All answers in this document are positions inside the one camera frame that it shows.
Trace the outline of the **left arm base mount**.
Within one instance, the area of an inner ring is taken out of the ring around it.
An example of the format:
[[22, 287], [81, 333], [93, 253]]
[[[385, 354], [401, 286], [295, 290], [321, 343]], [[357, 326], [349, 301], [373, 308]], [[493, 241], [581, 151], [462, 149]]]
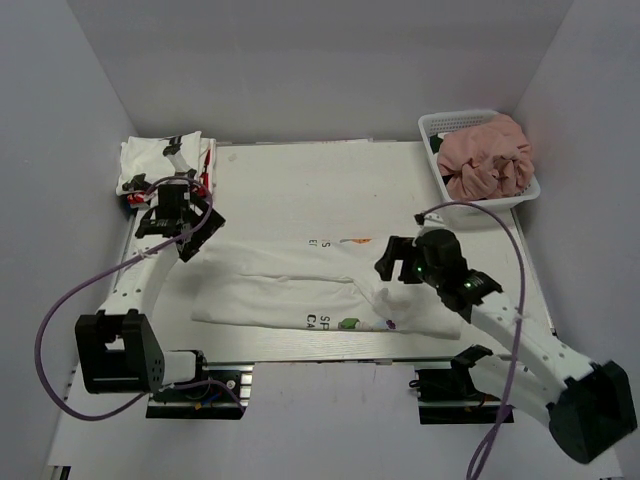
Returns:
[[253, 364], [216, 365], [203, 367], [202, 377], [208, 383], [195, 388], [164, 390], [147, 401], [147, 419], [172, 420], [240, 420], [248, 407]]

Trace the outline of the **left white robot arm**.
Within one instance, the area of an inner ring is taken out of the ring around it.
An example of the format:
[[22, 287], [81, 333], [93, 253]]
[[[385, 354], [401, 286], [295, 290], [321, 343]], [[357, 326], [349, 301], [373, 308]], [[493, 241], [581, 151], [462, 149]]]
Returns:
[[211, 387], [203, 354], [163, 349], [150, 318], [174, 265], [191, 260], [225, 219], [184, 182], [157, 192], [157, 204], [139, 219], [115, 290], [75, 325], [84, 385], [92, 394], [156, 393], [177, 384], [188, 398], [199, 399]]

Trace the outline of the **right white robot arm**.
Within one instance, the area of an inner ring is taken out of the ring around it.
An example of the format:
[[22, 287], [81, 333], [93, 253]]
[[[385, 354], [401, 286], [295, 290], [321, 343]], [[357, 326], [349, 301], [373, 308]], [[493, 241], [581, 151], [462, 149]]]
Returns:
[[427, 284], [450, 311], [515, 354], [511, 368], [490, 349], [473, 345], [450, 362], [448, 384], [461, 397], [509, 394], [508, 405], [547, 427], [572, 460], [588, 464], [638, 427], [625, 370], [599, 364], [548, 330], [518, 315], [501, 285], [468, 267], [455, 234], [424, 229], [417, 238], [392, 236], [375, 270], [389, 281]]

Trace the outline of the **pink t-shirt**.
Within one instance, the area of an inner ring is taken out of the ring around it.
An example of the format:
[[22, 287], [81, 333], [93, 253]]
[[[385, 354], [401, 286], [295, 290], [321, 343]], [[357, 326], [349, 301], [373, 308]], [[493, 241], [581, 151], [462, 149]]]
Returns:
[[521, 126], [498, 114], [483, 125], [445, 136], [437, 154], [441, 175], [454, 200], [478, 201], [514, 196], [534, 176], [532, 146]]

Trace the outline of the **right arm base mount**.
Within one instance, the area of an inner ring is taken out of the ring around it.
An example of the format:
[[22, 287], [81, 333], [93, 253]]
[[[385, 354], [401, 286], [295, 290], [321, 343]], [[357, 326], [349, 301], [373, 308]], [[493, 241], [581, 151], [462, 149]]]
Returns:
[[493, 352], [473, 345], [448, 363], [417, 367], [409, 389], [417, 394], [421, 425], [490, 425], [498, 417], [500, 399], [478, 390], [470, 369]]

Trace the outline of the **dark green t-shirt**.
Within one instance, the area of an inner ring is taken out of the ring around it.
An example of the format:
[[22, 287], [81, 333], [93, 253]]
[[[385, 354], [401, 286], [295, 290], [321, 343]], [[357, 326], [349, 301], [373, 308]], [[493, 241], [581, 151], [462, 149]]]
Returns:
[[[438, 133], [436, 135], [432, 135], [432, 136], [429, 137], [429, 145], [430, 145], [431, 150], [432, 150], [434, 155], [439, 153], [445, 136], [446, 136], [446, 133], [442, 132], [442, 133]], [[450, 180], [450, 178], [451, 178], [450, 175], [443, 175], [442, 176], [443, 183], [445, 185], [447, 185], [449, 180]]]

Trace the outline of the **white cartoon print t-shirt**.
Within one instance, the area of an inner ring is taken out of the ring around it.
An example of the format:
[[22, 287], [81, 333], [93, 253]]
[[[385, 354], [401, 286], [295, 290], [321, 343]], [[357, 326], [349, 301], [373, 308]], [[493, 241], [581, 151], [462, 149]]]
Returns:
[[219, 241], [202, 255], [191, 318], [273, 329], [460, 337], [427, 285], [382, 281], [384, 239]]

